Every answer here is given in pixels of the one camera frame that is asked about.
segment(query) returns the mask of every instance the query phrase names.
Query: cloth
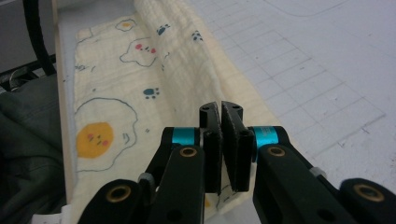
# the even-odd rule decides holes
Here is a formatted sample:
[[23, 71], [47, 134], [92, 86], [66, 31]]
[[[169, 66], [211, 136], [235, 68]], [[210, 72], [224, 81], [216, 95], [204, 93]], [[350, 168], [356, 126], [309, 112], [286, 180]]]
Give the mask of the cloth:
[[[201, 105], [221, 100], [245, 108], [244, 123], [277, 125], [247, 79], [183, 0], [136, 0], [136, 13], [78, 32], [75, 120], [78, 183], [74, 222], [105, 183], [137, 178], [164, 127], [198, 127]], [[251, 194], [206, 195], [205, 216]]]
[[66, 204], [56, 76], [0, 94], [0, 223]]

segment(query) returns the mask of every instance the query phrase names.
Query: dark fabric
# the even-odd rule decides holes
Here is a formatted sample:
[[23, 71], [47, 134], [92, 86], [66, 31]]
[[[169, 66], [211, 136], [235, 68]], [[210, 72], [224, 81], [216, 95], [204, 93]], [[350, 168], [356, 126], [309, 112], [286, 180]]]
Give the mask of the dark fabric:
[[56, 76], [0, 94], [0, 223], [61, 212], [64, 165]]

